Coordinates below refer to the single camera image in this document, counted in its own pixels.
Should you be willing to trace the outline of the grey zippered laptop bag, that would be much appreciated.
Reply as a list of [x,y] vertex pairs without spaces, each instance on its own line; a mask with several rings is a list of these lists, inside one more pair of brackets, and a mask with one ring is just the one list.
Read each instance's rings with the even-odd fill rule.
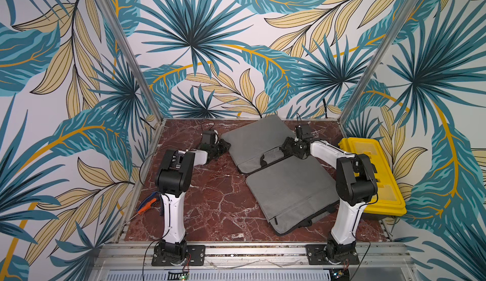
[[223,134],[230,144],[229,154],[242,174],[251,174],[284,159],[280,147],[296,134],[277,116],[272,115]]

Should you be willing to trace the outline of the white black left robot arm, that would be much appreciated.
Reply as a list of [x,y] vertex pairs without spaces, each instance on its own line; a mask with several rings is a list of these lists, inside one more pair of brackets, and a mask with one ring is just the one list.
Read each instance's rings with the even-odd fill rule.
[[231,144],[222,139],[215,144],[202,143],[192,151],[165,151],[154,181],[163,202],[165,222],[162,239],[165,242],[180,244],[185,241],[184,200],[191,185],[193,168],[221,157],[230,147]]

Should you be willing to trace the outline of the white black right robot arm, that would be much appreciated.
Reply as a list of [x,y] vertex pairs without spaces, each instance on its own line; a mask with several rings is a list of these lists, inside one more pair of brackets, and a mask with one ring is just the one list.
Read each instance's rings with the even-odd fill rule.
[[330,241],[338,247],[352,246],[362,213],[378,193],[376,171],[370,158],[348,153],[324,140],[288,137],[280,148],[285,154],[301,159],[313,156],[335,169],[340,204]]

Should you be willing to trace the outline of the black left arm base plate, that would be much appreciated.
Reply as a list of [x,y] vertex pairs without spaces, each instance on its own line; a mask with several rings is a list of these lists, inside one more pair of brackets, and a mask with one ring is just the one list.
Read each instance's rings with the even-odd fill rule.
[[165,241],[154,247],[151,265],[153,267],[175,267],[188,265],[202,267],[205,263],[206,246],[188,245],[186,241],[172,244]]

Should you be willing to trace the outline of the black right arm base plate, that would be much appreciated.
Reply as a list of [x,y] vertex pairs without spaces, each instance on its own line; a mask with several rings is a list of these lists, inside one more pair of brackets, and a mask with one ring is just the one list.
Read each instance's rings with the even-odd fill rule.
[[340,265],[359,263],[356,244],[307,244],[305,246],[306,256],[310,265]]

